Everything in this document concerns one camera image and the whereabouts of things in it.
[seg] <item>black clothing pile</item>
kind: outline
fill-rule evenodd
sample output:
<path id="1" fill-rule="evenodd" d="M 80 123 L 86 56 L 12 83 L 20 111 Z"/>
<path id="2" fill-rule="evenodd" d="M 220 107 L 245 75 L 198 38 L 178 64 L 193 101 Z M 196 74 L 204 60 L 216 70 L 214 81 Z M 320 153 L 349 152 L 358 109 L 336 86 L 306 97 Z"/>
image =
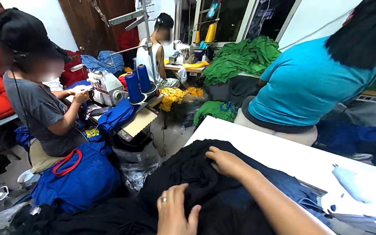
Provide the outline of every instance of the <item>black clothing pile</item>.
<path id="1" fill-rule="evenodd" d="M 14 235 L 154 235 L 157 233 L 156 201 L 173 185 L 189 183 L 185 194 L 185 215 L 201 205 L 199 235 L 275 235 L 263 212 L 248 191 L 236 180 L 223 176 L 205 157 L 209 147 L 231 152 L 253 168 L 292 200 L 329 225 L 315 203 L 316 195 L 297 179 L 268 168 L 239 152 L 226 141 L 195 141 L 182 148 L 146 178 L 138 196 L 114 198 L 73 215 L 42 206 L 39 215 L 19 213 L 13 221 Z"/>

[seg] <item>thread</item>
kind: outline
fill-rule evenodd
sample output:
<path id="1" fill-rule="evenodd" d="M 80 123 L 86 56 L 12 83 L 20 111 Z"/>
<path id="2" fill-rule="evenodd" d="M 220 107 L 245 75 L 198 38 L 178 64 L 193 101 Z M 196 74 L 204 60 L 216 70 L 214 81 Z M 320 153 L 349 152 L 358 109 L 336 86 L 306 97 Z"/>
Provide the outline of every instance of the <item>thread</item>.
<path id="1" fill-rule="evenodd" d="M 144 64 L 139 64 L 137 66 L 137 73 L 140 82 L 140 89 L 143 93 L 149 93 L 152 91 L 152 85 L 150 84 L 150 79 L 148 75 L 148 70 Z"/>
<path id="2" fill-rule="evenodd" d="M 137 75 L 133 72 L 128 72 L 126 73 L 125 79 L 127 90 L 129 91 L 130 102 L 141 102 L 143 100 L 143 95 L 139 88 L 139 79 L 137 78 Z"/>

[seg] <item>man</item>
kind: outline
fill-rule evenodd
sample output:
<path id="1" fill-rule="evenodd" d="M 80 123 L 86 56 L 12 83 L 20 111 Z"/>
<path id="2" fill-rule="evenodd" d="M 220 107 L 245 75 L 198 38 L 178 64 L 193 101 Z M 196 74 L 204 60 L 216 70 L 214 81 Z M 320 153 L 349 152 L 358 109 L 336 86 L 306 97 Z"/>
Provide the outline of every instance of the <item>man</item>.
<path id="1" fill-rule="evenodd" d="M 172 38 L 173 19 L 166 13 L 160 13 L 154 24 L 154 32 L 150 36 L 150 40 L 153 43 L 153 63 L 151 65 L 149 52 L 144 47 L 140 47 L 137 50 L 136 64 L 146 65 L 150 81 L 154 82 L 154 77 L 159 88 L 163 87 L 179 87 L 179 80 L 176 78 L 166 78 L 165 73 L 165 54 L 163 51 L 163 45 L 170 45 Z M 143 39 L 140 45 L 146 44 L 147 39 Z"/>

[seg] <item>green fabric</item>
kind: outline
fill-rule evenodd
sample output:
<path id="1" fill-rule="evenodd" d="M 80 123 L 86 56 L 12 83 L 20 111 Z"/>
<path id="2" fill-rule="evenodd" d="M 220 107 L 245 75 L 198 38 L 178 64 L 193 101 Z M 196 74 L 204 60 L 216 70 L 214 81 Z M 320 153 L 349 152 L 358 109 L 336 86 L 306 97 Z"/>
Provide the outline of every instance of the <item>green fabric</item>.
<path id="1" fill-rule="evenodd" d="M 229 122 L 234 122 L 234 119 L 237 116 L 237 108 L 232 106 L 227 111 L 223 111 L 220 109 L 220 106 L 223 104 L 223 109 L 227 109 L 227 102 L 219 102 L 219 101 L 207 101 L 205 102 L 200 109 L 198 109 L 197 113 L 194 116 L 194 126 L 198 126 L 198 122 L 200 118 L 205 115 L 210 115 L 215 118 L 223 119 Z"/>
<path id="2" fill-rule="evenodd" d="M 239 43 L 228 43 L 204 70 L 205 84 L 226 82 L 241 72 L 260 76 L 280 54 L 278 43 L 266 36 L 252 41 L 246 39 Z"/>

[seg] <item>plastic bag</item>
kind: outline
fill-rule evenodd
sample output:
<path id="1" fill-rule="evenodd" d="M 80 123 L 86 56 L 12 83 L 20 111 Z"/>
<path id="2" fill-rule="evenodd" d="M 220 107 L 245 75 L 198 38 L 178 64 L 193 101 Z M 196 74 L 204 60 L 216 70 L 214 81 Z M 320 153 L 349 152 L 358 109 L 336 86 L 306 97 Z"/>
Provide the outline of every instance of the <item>plastic bag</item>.
<path id="1" fill-rule="evenodd" d="M 24 206 L 27 202 L 20 203 L 12 208 L 0 211 L 0 230 L 7 228 L 13 216 Z"/>
<path id="2" fill-rule="evenodd" d="M 203 96 L 187 94 L 180 104 L 174 104 L 173 111 L 176 119 L 186 127 L 193 126 L 195 114 L 207 101 L 209 97 L 206 93 Z"/>
<path id="3" fill-rule="evenodd" d="M 142 152 L 128 152 L 113 147 L 113 152 L 120 161 L 120 169 L 125 177 L 125 185 L 134 196 L 139 194 L 144 180 L 162 164 L 162 157 L 152 143 Z"/>

